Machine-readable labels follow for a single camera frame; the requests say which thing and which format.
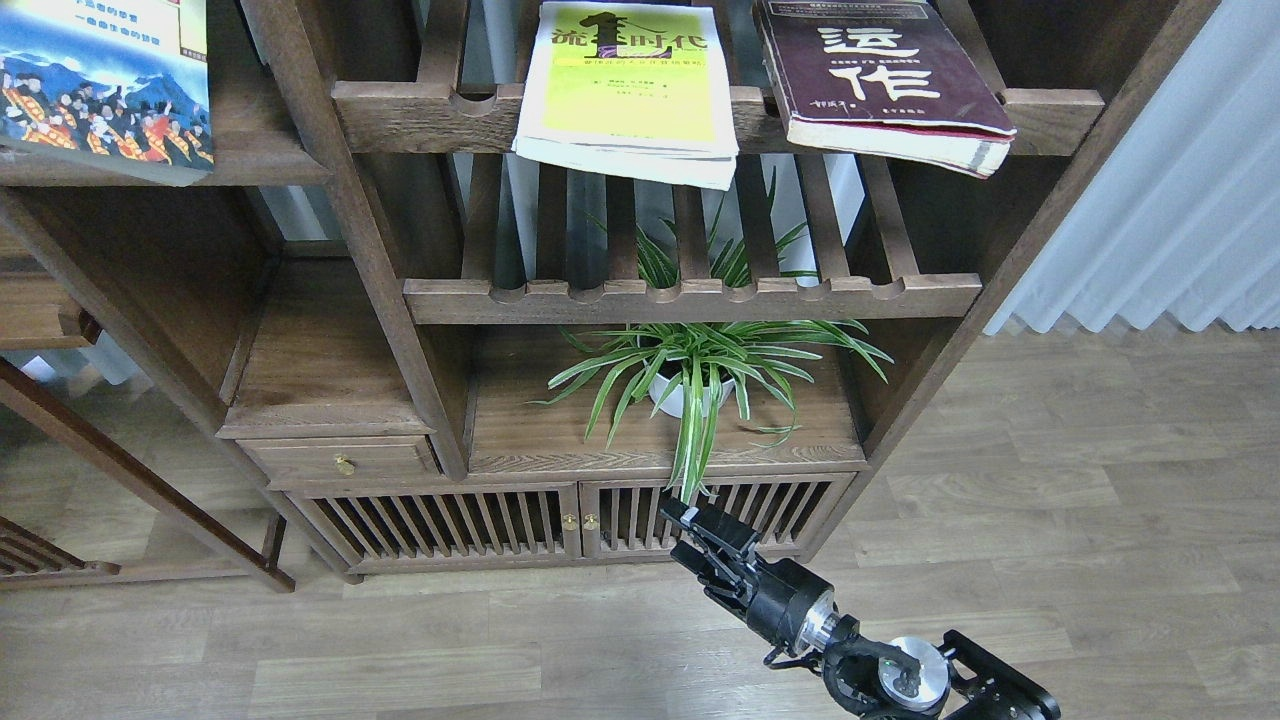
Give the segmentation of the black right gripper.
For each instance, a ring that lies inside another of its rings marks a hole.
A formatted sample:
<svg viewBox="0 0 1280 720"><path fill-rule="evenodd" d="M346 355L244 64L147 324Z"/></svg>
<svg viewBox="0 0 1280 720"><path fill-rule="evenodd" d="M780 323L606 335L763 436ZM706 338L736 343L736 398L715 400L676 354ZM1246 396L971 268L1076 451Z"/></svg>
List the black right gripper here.
<svg viewBox="0 0 1280 720"><path fill-rule="evenodd" d="M659 512L682 536L727 553L707 552L684 541L669 553L695 575L708 598L787 653L826 650L838 623L832 584L792 559L768 562L754 556L759 533L716 506L689 506L664 497Z"/></svg>

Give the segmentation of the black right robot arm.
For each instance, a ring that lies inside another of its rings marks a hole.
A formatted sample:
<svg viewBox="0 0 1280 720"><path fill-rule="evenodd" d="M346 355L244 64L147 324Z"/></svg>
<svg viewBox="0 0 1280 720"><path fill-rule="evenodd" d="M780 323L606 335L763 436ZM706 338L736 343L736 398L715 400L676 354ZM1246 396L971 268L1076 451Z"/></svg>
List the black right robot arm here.
<svg viewBox="0 0 1280 720"><path fill-rule="evenodd" d="M756 552L758 532L714 506L663 498L660 514L682 528L671 556L704 593L771 643L768 669L805 667L832 700L861 719L937 719L951 691L965 703L952 719L1059 719L1044 688L950 630L934 646L919 637L881 643L841 614L832 584L792 559Z"/></svg>

